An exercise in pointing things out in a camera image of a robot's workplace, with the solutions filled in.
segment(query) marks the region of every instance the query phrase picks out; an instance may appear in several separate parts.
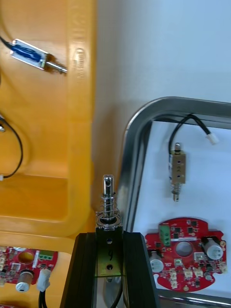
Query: electronic component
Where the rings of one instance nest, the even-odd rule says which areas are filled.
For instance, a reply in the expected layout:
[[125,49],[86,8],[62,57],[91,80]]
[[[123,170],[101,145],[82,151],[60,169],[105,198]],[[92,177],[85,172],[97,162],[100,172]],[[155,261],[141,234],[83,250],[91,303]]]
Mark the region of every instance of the electronic component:
[[16,250],[16,251],[20,251],[20,252],[26,250],[26,248],[21,248],[21,247],[13,247],[13,249]]
[[49,250],[40,250],[39,259],[40,260],[52,260],[54,252]]
[[27,271],[27,270],[22,271],[18,278],[17,285],[15,286],[16,290],[21,293],[27,292],[32,283],[32,279],[33,279],[32,272]]
[[203,252],[194,252],[194,260],[196,262],[204,261],[205,254]]
[[177,279],[177,272],[174,269],[171,269],[169,271],[170,279],[171,280],[176,280]]
[[164,246],[170,246],[170,227],[166,225],[160,225],[160,240]]
[[203,248],[207,256],[212,260],[220,260],[223,256],[223,250],[212,238],[206,239]]
[[164,268],[164,263],[162,262],[161,257],[155,251],[152,251],[150,263],[153,273],[160,273]]
[[17,284],[19,276],[24,271],[34,273],[31,284],[36,284],[40,269],[49,268],[52,271],[56,265],[58,252],[40,251],[21,247],[6,246],[0,251],[0,284]]
[[5,262],[6,256],[4,255],[4,253],[0,253],[0,271],[4,269]]
[[184,269],[184,276],[185,276],[185,278],[192,278],[193,277],[192,273],[193,273],[193,271],[190,268]]
[[174,265],[175,266],[182,266],[183,265],[182,259],[174,259]]
[[177,289],[177,281],[176,280],[171,280],[170,281],[172,289]]
[[44,292],[50,286],[51,271],[49,269],[41,269],[37,282],[37,289]]
[[20,267],[21,267],[21,264],[20,264],[20,263],[12,263],[12,264],[11,264],[11,270],[19,271],[19,270],[20,270]]
[[172,187],[173,200],[179,201],[182,184],[185,184],[186,155],[181,150],[179,143],[175,144],[175,150],[169,155],[169,178]]
[[0,287],[4,287],[5,283],[6,283],[6,279],[3,277],[0,277]]
[[45,70],[47,67],[58,70],[60,73],[67,73],[66,67],[55,63],[52,56],[46,51],[31,44],[15,39],[8,47],[11,49],[11,56],[31,66]]
[[193,272],[196,277],[203,277],[203,271],[201,270],[201,268],[194,268]]
[[222,274],[228,273],[227,264],[225,262],[221,262],[219,265],[219,269],[222,272]]
[[206,270],[207,270],[208,272],[213,271],[212,265],[211,265],[211,264],[206,264]]
[[[165,237],[170,238],[169,246],[162,246]],[[203,290],[215,282],[214,274],[223,274],[228,271],[226,252],[228,250],[226,242],[222,239],[223,233],[218,230],[209,230],[208,223],[197,218],[174,218],[159,224],[159,233],[147,234],[145,236],[149,254],[152,251],[158,253],[156,243],[161,241],[161,261],[164,264],[161,272],[154,273],[157,282],[169,290],[178,292],[195,292]],[[210,244],[222,249],[220,259],[211,259],[206,254],[205,249],[210,248]]]
[[179,143],[175,144],[175,150],[172,150],[172,143],[176,133],[179,128],[186,123],[189,119],[192,119],[196,122],[197,125],[202,128],[202,130],[206,133],[206,137],[212,144],[216,144],[218,142],[217,137],[210,132],[210,130],[204,125],[204,123],[195,115],[189,114],[185,116],[175,127],[173,130],[169,142],[168,142],[168,153],[169,153],[169,178],[171,182],[171,190],[173,194],[173,200],[177,202],[179,200],[179,194],[182,184],[185,183],[185,163],[186,163],[186,155],[181,151],[181,146]]
[[206,280],[209,280],[209,281],[212,281],[212,280],[213,280],[212,276],[211,276],[210,273],[208,273],[208,272],[205,272],[205,279],[206,279]]

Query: yellow plastic compartment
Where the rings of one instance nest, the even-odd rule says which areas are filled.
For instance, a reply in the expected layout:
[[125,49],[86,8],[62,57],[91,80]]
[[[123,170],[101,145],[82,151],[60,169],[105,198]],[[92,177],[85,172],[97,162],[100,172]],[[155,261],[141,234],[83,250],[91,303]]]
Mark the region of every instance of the yellow plastic compartment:
[[[94,0],[0,0],[0,35],[54,55],[67,75],[47,73],[9,55],[0,43],[0,114],[15,128],[24,160],[0,182],[0,245],[56,250],[47,304],[58,307],[75,236],[94,228],[90,207],[91,122],[95,70]],[[16,137],[0,133],[0,174],[20,158]],[[6,284],[0,303],[38,307]]]

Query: white connector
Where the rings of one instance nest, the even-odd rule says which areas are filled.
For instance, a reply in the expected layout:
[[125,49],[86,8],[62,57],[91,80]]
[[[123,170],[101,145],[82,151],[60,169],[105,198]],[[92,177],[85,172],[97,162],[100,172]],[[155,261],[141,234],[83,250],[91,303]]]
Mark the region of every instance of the white connector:
[[206,136],[206,138],[209,139],[209,141],[211,142],[212,145],[215,145],[219,142],[219,139],[217,138],[217,136],[214,133],[210,133]]
[[37,282],[37,289],[41,292],[44,292],[49,286],[49,278],[51,276],[51,271],[49,269],[41,269],[39,273],[39,279]]

